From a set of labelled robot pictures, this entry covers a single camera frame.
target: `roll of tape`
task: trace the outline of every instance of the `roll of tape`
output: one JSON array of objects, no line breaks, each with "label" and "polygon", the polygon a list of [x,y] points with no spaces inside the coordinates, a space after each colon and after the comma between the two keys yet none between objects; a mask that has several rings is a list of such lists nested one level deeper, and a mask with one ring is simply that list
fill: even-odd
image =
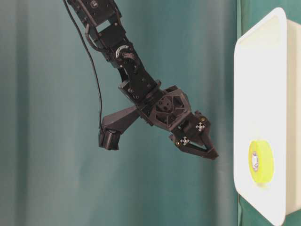
[{"label": "roll of tape", "polygon": [[249,167],[256,183],[267,183],[272,180],[274,159],[267,141],[252,141],[249,147]]}]

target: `white bin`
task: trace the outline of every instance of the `white bin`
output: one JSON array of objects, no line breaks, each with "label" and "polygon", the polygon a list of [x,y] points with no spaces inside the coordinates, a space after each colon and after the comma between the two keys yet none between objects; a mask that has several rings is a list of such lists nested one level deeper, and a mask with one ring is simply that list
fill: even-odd
[{"label": "white bin", "polygon": [[275,226],[301,209],[301,25],[281,8],[235,47],[234,182]]}]

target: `wire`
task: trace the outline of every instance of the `wire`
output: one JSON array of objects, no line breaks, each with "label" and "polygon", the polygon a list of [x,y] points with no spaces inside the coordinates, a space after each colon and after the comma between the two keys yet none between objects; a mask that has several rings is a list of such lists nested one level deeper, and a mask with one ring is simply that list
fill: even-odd
[{"label": "wire", "polygon": [[88,43],[90,44],[90,46],[91,46],[93,49],[95,49],[96,51],[98,51],[98,52],[108,54],[109,52],[108,52],[106,49],[97,47],[97,46],[91,41],[90,36],[89,36],[89,33],[90,33],[90,25],[87,24],[87,25],[86,25],[85,36],[86,36],[86,40],[88,41]]},{"label": "wire", "polygon": [[74,20],[71,12],[69,10],[69,7],[67,5],[66,0],[63,0],[63,3],[65,5],[65,7],[66,7],[66,10],[67,10],[67,12],[69,14],[70,19],[72,20],[72,22],[73,22],[73,24],[74,24],[77,32],[79,33],[80,40],[83,43],[83,46],[84,46],[84,48],[85,48],[85,50],[86,50],[86,52],[87,52],[87,54],[89,56],[89,59],[91,61],[91,65],[92,65],[92,68],[93,68],[93,73],[94,73],[96,84],[97,84],[98,96],[99,96],[99,128],[103,132],[103,127],[102,127],[103,100],[102,100],[102,94],[101,94],[101,91],[100,91],[100,85],[99,85],[99,80],[98,80],[97,72],[96,72],[96,69],[95,69],[94,61],[93,61],[93,58],[92,58],[92,56],[90,54],[90,51],[89,51],[89,49],[88,49],[88,47],[87,47],[87,45],[86,45],[86,43],[84,41],[83,35],[81,34],[80,29],[79,29],[76,21]]}]

